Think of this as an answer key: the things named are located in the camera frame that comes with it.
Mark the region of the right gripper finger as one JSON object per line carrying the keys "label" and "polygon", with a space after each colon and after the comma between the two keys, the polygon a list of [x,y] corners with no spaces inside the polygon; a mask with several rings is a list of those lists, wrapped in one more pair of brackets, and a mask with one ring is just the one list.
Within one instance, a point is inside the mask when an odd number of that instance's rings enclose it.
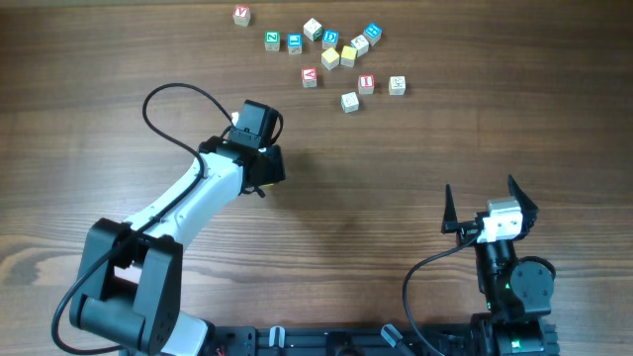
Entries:
{"label": "right gripper finger", "polygon": [[457,225],[458,218],[455,210],[453,194],[451,190],[451,186],[447,184],[445,186],[445,208],[443,214],[443,224],[444,225]]}
{"label": "right gripper finger", "polygon": [[512,175],[507,178],[508,191],[524,213],[537,213],[538,206],[520,189]]}

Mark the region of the red A letter block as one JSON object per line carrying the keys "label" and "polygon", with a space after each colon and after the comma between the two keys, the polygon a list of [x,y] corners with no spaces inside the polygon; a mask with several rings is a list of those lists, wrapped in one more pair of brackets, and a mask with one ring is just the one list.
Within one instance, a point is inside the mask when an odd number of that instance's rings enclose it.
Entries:
{"label": "red A letter block", "polygon": [[302,84],[304,88],[317,87],[317,69],[306,67],[301,70]]}

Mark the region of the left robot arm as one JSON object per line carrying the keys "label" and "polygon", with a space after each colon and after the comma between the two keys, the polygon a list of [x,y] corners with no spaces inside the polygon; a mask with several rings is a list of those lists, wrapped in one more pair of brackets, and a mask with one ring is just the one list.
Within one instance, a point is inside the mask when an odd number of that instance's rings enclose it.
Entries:
{"label": "left robot arm", "polygon": [[89,229],[77,280],[64,298],[72,326],[122,355],[210,355],[215,328],[181,311],[183,255],[240,195],[281,182],[281,114],[245,101],[226,133],[194,152],[190,169],[149,207]]}

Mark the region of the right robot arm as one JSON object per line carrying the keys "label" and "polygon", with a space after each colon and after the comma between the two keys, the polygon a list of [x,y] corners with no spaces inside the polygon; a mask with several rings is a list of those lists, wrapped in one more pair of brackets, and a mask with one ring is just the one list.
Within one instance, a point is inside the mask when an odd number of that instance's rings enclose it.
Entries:
{"label": "right robot arm", "polygon": [[539,209],[507,178],[509,196],[487,202],[468,222],[457,218],[450,187],[445,188],[441,231],[454,233],[459,247],[472,247],[486,313],[470,321],[469,350],[475,355],[558,355],[556,327],[543,320],[551,313],[556,270],[537,256],[519,258],[514,243],[534,227]]}

